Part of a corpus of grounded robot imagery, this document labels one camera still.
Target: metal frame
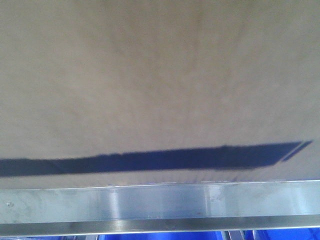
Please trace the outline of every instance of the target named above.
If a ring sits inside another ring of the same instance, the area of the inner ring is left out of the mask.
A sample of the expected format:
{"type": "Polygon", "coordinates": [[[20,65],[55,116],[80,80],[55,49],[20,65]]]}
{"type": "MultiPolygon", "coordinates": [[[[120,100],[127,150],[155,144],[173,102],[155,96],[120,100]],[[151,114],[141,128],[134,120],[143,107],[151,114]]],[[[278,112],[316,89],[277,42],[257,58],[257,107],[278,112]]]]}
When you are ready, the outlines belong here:
{"type": "Polygon", "coordinates": [[[320,181],[0,190],[0,236],[320,227],[320,181]]]}

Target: blue object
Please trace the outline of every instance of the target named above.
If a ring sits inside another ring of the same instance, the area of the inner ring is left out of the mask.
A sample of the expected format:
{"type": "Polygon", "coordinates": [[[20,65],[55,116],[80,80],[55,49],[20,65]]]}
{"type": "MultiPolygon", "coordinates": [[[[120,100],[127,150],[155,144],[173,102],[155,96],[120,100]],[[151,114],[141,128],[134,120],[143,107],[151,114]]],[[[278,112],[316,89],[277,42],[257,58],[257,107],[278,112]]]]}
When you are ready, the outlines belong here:
{"type": "Polygon", "coordinates": [[[99,240],[223,240],[220,231],[100,235],[99,240]]]}

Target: stainless steel surface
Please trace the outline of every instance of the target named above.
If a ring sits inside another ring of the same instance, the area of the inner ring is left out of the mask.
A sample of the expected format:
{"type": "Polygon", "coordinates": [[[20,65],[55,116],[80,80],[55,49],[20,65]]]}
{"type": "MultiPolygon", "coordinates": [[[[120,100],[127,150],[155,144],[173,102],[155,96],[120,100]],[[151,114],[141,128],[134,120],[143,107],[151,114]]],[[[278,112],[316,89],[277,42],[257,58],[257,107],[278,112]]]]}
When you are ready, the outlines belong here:
{"type": "Polygon", "coordinates": [[[244,232],[241,230],[238,231],[228,231],[230,240],[245,240],[244,232]]]}
{"type": "Polygon", "coordinates": [[[314,227],[319,199],[318,180],[2,189],[0,235],[314,227]]]}
{"type": "Polygon", "coordinates": [[[61,236],[87,234],[227,231],[320,227],[319,215],[214,217],[155,220],[114,220],[0,224],[0,236],[61,236]]]}

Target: metal panel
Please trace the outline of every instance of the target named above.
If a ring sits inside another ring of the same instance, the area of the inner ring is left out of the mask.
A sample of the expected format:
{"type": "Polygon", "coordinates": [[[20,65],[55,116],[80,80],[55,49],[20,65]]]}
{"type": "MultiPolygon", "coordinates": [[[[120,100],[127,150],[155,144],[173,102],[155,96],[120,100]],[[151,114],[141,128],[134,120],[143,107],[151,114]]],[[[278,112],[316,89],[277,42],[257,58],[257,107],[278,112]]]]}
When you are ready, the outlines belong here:
{"type": "Polygon", "coordinates": [[[0,235],[315,227],[319,199],[318,180],[3,189],[0,235]]]}

